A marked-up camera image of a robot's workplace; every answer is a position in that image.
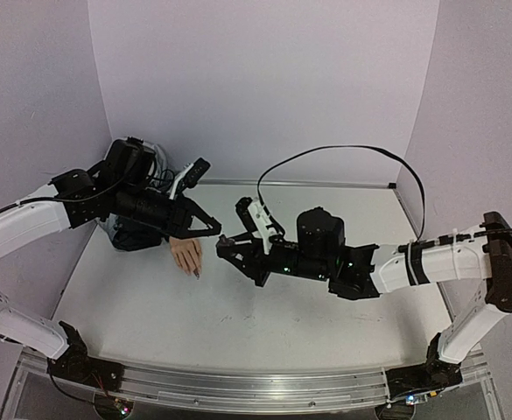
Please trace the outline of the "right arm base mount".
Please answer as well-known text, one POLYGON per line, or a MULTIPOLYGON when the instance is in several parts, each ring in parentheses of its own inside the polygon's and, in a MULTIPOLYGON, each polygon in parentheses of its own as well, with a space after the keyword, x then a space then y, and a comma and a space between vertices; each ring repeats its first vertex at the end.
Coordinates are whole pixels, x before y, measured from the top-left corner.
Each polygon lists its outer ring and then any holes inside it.
POLYGON ((398 399, 432 391, 441 391, 462 383, 461 363, 452 364, 439 358, 439 332, 430 342, 423 363, 394 367, 386 372, 389 399, 398 399))

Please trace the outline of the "aluminium back rail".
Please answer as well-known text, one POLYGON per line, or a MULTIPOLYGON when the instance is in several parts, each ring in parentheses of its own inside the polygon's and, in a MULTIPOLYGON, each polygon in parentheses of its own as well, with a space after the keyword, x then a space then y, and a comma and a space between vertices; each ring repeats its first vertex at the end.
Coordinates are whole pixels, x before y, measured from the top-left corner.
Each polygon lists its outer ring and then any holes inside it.
MULTIPOLYGON (((256 180, 247 179, 202 179, 200 185, 211 186, 258 186, 256 180)), ((292 187, 324 187, 324 188, 361 188, 361 189, 387 189, 396 190, 396 183, 388 184, 359 184, 325 181, 292 181, 292 180, 271 180, 262 181, 260 186, 292 186, 292 187)))

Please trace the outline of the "purple nail polish bottle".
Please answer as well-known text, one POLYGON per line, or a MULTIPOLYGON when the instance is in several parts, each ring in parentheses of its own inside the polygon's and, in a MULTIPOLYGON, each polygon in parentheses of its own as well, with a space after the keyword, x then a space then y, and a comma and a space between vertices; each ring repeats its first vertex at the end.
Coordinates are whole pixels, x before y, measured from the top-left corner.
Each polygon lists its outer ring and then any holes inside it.
POLYGON ((232 247, 235 245, 235 241, 231 238, 228 238, 226 235, 222 234, 217 243, 216 243, 216 248, 220 249, 220 248, 228 248, 228 247, 232 247))

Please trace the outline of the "black jacket sleeve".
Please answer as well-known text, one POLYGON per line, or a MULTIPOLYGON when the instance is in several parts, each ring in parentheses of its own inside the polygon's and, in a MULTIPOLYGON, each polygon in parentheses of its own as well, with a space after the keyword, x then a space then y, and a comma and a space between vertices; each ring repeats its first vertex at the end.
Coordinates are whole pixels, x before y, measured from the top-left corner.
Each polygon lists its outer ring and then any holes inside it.
POLYGON ((115 214, 105 221, 98 220, 98 225, 112 246, 123 252, 155 248, 169 241, 169 236, 160 230, 115 214))

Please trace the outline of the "aluminium front rail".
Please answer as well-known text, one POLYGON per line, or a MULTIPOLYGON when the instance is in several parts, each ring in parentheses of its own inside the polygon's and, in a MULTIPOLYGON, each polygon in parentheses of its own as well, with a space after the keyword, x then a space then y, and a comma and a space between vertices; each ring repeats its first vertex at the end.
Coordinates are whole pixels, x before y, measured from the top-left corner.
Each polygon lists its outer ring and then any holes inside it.
POLYGON ((391 401, 384 368, 341 369, 298 373, 205 372, 122 363, 121 387, 108 392, 97 387, 56 378, 48 373, 47 360, 32 350, 22 352, 19 368, 52 378, 65 388, 92 390, 101 396, 121 397, 134 403, 153 403, 186 410, 231 414, 309 414, 342 412, 375 406, 458 403, 467 413, 482 417, 500 415, 492 377, 484 354, 475 349, 461 367, 462 383, 441 391, 409 395, 391 401))

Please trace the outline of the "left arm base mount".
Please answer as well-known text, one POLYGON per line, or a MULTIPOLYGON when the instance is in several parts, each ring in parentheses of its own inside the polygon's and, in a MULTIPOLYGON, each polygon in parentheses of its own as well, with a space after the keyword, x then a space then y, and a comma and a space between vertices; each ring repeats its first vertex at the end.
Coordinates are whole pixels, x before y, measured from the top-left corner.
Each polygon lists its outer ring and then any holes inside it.
POLYGON ((66 335, 68 348, 59 357, 47 360, 48 373, 108 392, 118 391, 123 380, 123 364, 90 356, 80 333, 64 321, 59 325, 66 335))

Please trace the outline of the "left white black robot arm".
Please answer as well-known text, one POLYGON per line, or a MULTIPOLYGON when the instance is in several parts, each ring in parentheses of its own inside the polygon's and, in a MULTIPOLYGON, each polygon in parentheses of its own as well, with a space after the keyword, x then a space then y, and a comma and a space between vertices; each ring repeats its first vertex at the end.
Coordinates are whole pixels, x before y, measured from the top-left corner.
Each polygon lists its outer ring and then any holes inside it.
MULTIPOLYGON (((0 259, 51 234, 75 229, 111 214, 144 224, 178 239, 215 236, 221 224, 184 196, 208 171, 198 158, 173 179, 169 192, 157 192, 156 152, 143 141, 115 140, 99 163, 54 177, 34 193, 0 209, 0 259)), ((92 360, 80 350, 80 336, 70 325, 25 313, 0 291, 0 337, 58 360, 75 382, 94 372, 92 360)))

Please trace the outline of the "aluminium rail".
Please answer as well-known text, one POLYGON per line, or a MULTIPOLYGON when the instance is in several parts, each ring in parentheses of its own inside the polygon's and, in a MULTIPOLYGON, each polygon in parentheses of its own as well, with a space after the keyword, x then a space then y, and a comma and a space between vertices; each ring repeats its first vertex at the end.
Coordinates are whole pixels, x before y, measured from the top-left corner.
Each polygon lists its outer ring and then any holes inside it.
POLYGON ((492 377, 484 354, 475 349, 461 367, 462 383, 441 391, 409 395, 391 401, 384 368, 341 369, 298 373, 205 372, 122 363, 121 387, 108 392, 97 387, 56 378, 48 373, 47 360, 32 350, 22 352, 19 368, 52 378, 65 388, 92 390, 101 396, 121 397, 134 403, 153 403, 186 410, 231 414, 309 414, 342 412, 375 406, 458 403, 467 413, 482 417, 500 415, 492 377))
MULTIPOLYGON (((211 186, 258 186, 256 180, 247 179, 202 179, 200 185, 211 186)), ((292 186, 292 187, 324 187, 324 188, 361 188, 361 189, 387 189, 396 190, 396 183, 388 184, 359 184, 325 181, 292 181, 292 180, 271 180, 262 181, 260 186, 292 186)))

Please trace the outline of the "mannequin hand with long nails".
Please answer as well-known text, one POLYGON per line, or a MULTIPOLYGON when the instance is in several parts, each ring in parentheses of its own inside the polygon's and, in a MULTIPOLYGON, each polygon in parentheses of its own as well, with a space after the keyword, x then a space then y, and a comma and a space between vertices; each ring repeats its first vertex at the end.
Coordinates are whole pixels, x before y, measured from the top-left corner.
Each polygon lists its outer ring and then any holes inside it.
POLYGON ((187 275, 200 277, 202 270, 202 249, 198 239, 169 239, 172 257, 178 267, 187 275))

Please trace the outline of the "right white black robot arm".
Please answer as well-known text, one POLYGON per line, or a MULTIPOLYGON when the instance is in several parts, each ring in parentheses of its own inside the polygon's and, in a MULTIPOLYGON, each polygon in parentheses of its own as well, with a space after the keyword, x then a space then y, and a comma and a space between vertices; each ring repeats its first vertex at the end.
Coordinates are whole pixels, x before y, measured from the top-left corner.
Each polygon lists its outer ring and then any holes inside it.
POLYGON ((225 235, 217 255, 262 287, 271 274, 325 281, 330 293, 352 301, 407 287, 477 281, 466 308, 434 339, 434 357, 458 365, 505 316, 512 314, 512 227, 497 212, 477 227, 401 245, 346 244, 341 218, 316 207, 297 218, 287 241, 266 213, 245 211, 244 234, 225 235))

